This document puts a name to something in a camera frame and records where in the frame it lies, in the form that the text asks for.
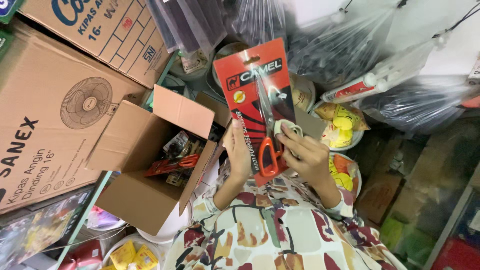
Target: person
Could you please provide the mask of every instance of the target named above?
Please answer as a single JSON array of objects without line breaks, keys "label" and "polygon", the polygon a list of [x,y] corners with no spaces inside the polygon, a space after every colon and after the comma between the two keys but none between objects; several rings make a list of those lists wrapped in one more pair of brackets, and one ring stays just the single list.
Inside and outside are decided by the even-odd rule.
[{"label": "person", "polygon": [[[276,138],[300,179],[278,176],[258,187],[239,121],[224,138],[228,159],[193,207],[193,224],[175,237],[164,269],[405,269],[364,227],[352,194],[335,184],[329,148],[286,126]],[[293,150],[300,159],[294,157]]]}]

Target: sni logo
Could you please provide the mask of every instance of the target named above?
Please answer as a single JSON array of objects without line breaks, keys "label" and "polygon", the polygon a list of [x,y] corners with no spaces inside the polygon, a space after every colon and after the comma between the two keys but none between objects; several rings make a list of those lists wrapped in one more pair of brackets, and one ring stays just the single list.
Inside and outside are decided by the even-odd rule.
[{"label": "sni logo", "polygon": [[153,57],[155,56],[155,54],[156,54],[156,50],[151,45],[149,45],[147,50],[144,53],[143,58],[150,63]]},{"label": "sni logo", "polygon": [[15,1],[16,0],[0,0],[0,16],[5,16],[10,13]]}]

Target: fan box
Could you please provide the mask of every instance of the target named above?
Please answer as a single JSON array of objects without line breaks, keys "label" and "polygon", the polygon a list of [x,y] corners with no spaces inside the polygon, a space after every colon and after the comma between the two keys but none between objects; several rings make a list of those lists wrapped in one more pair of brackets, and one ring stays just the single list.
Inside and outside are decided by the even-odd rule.
[{"label": "fan box", "polygon": [[144,0],[25,0],[19,12],[150,89],[170,58]]},{"label": "fan box", "polygon": [[14,20],[0,61],[0,214],[95,182],[88,155],[146,88]]},{"label": "fan box", "polygon": [[[122,172],[98,198],[95,205],[134,227],[156,235],[170,212],[180,202],[181,215],[194,189],[223,151],[207,140],[215,113],[229,115],[226,106],[209,106],[155,85],[153,112],[122,101],[112,117],[87,167]],[[168,174],[144,177],[157,153],[176,134],[175,125],[207,140],[187,186],[182,189],[166,182]]]}]

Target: floral print shirt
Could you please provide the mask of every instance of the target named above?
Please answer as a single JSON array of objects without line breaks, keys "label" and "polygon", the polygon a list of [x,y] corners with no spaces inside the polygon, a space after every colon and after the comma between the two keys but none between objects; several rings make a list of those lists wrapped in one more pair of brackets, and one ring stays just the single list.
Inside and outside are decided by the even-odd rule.
[{"label": "floral print shirt", "polygon": [[177,233],[164,269],[404,269],[378,231],[363,226],[349,191],[339,188],[342,200],[325,209],[301,181],[281,176],[257,187],[251,179],[220,211],[213,195],[229,174],[227,160],[195,200],[193,224]]}]

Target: fan illustration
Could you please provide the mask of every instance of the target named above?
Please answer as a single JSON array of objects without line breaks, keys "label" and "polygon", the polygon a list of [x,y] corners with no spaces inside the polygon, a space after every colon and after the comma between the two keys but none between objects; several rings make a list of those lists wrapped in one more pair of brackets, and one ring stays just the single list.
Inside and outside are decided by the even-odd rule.
[{"label": "fan illustration", "polygon": [[87,128],[118,107],[112,103],[112,86],[104,78],[90,77],[75,84],[63,99],[60,117],[71,129]]}]

